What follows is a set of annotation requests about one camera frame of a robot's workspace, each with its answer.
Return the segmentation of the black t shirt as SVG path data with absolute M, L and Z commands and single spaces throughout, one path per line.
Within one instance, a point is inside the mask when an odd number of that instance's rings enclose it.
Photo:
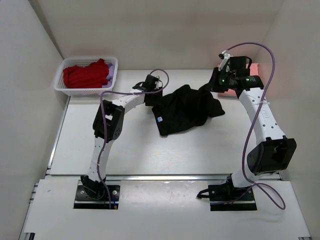
M 152 112 L 162 137 L 202 126 L 208 118 L 225 114 L 220 101 L 206 86 L 192 89 L 188 84 L 164 95 Z

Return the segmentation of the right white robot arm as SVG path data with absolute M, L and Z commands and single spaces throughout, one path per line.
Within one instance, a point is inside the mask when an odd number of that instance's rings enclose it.
M 294 138 L 288 138 L 279 127 L 266 99 L 261 78 L 251 74 L 252 60 L 247 56 L 219 54 L 221 63 L 213 69 L 209 87 L 212 92 L 233 90 L 248 114 L 256 147 L 247 152 L 243 147 L 241 169 L 232 173 L 224 183 L 208 187 L 197 194 L 197 199 L 225 195 L 223 204 L 239 200 L 250 188 L 258 185 L 261 177 L 287 169 L 297 148 Z

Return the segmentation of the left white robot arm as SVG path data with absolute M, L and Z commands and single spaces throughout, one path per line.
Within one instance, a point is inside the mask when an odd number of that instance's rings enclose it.
M 139 105 L 153 106 L 163 95 L 163 83 L 151 74 L 129 93 L 114 100 L 100 99 L 93 121 L 94 149 L 85 175 L 80 177 L 85 193 L 93 201 L 110 198 L 106 185 L 106 167 L 111 147 L 122 133 L 125 114 Z

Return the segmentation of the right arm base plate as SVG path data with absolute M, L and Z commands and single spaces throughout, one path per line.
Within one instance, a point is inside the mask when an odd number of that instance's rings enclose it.
M 255 196 L 250 187 L 236 188 L 228 183 L 211 184 L 201 190 L 197 199 L 209 199 L 211 212 L 256 211 Z

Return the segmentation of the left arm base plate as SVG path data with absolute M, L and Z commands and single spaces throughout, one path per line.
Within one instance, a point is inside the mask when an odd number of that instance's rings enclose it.
M 104 185 L 94 193 L 79 181 L 73 202 L 74 209 L 84 210 L 117 210 L 119 208 L 121 186 L 107 184 L 109 194 Z

